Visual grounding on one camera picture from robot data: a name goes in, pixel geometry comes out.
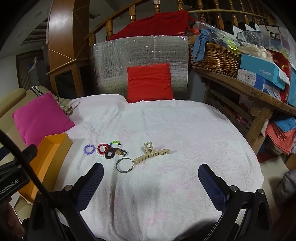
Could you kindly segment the person's left hand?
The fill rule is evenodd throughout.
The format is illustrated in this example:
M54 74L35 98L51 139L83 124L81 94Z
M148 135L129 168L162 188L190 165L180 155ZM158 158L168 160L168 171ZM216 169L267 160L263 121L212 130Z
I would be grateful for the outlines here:
M16 215L14 209L10 204L11 200L12 200L12 197L10 196L5 201L7 210L4 212L4 227L13 236L18 238L23 238L23 236L25 235L25 230L22 224L20 223L19 218Z

